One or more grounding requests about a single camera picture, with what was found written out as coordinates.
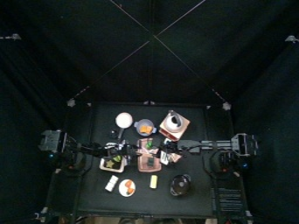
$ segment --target bowl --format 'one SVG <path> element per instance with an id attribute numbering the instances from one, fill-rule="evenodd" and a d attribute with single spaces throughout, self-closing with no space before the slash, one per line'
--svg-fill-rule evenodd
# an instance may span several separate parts
<path id="1" fill-rule="evenodd" d="M 182 116 L 176 112 L 170 113 L 163 121 L 163 125 L 170 132 L 172 133 L 180 132 L 183 129 Z"/>
<path id="2" fill-rule="evenodd" d="M 140 128 L 142 126 L 150 126 L 152 127 L 152 130 L 151 130 L 151 133 L 144 133 L 144 132 L 140 132 Z M 152 133 L 156 132 L 156 128 L 155 128 L 155 125 L 154 123 L 148 120 L 148 119 L 143 119 L 140 120 L 139 122 L 135 123 L 135 129 L 136 129 L 136 132 L 140 136 L 143 137 L 148 137 Z"/>
<path id="3" fill-rule="evenodd" d="M 180 196 L 191 190 L 191 176 L 187 174 L 176 175 L 172 179 L 171 194 Z"/>

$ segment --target small bowl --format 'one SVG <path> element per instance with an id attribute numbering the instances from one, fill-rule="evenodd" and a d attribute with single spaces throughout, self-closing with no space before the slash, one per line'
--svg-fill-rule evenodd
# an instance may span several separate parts
<path id="1" fill-rule="evenodd" d="M 140 132 L 140 128 L 142 128 L 142 126 L 151 126 L 151 127 L 152 127 L 152 131 L 151 131 L 150 134 L 147 134 L 147 133 L 142 133 L 142 132 Z M 135 128 L 136 128 L 136 132 L 138 132 L 139 135 L 143 136 L 143 137 L 148 137 L 152 133 L 156 132 L 155 125 L 154 125 L 154 123 L 152 123 L 148 119 L 143 119 L 143 120 L 140 120 L 139 122 L 136 122 L 136 123 L 135 123 Z"/>
<path id="2" fill-rule="evenodd" d="M 182 131 L 183 129 L 183 119 L 182 117 L 178 115 L 179 119 L 180 119 L 180 123 L 182 125 L 178 126 L 178 123 L 176 123 L 176 118 L 174 115 L 168 115 L 164 119 L 164 127 L 167 128 L 167 130 L 172 133 L 178 133 Z"/>

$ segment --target white plate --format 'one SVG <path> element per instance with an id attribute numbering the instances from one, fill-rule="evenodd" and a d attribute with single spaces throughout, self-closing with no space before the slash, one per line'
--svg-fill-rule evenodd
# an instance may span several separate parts
<path id="1" fill-rule="evenodd" d="M 132 181 L 132 183 L 131 183 L 131 186 L 130 186 L 130 188 L 134 188 L 135 190 L 134 190 L 134 192 L 131 193 L 131 194 L 127 194 L 127 181 L 128 180 L 131 180 L 131 179 L 126 179 L 126 180 L 123 180 L 122 182 L 120 182 L 120 184 L 119 184 L 119 192 L 120 192 L 120 194 L 124 196 L 124 197 L 130 197 L 135 192 L 136 192 L 136 184 L 135 184 L 135 182 Z"/>

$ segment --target black tent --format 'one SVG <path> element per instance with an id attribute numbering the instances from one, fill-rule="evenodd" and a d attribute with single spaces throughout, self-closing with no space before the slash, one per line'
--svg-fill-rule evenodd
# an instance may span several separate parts
<path id="1" fill-rule="evenodd" d="M 234 133 L 262 140 L 250 211 L 262 223 L 297 223 L 299 43 L 286 38 L 298 10 L 295 0 L 3 1 L 0 221 L 42 210 L 52 171 L 40 133 L 83 102 L 227 102 Z"/>

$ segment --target orange object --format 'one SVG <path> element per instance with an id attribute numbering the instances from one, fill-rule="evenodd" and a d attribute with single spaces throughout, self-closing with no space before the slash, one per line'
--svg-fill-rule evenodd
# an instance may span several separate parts
<path id="1" fill-rule="evenodd" d="M 128 187 L 126 193 L 127 193 L 127 194 L 132 194 L 134 192 L 135 192 L 135 188 L 130 188 L 130 187 Z"/>
<path id="2" fill-rule="evenodd" d="M 150 135 L 151 132 L 152 132 L 152 129 L 154 129 L 154 127 L 142 125 L 142 127 L 140 127 L 140 132 L 142 132 L 142 133 L 146 133 L 146 134 Z"/>
<path id="3" fill-rule="evenodd" d="M 132 185 L 132 180 L 130 179 L 130 180 L 126 182 L 126 187 L 130 188 L 131 185 Z"/>

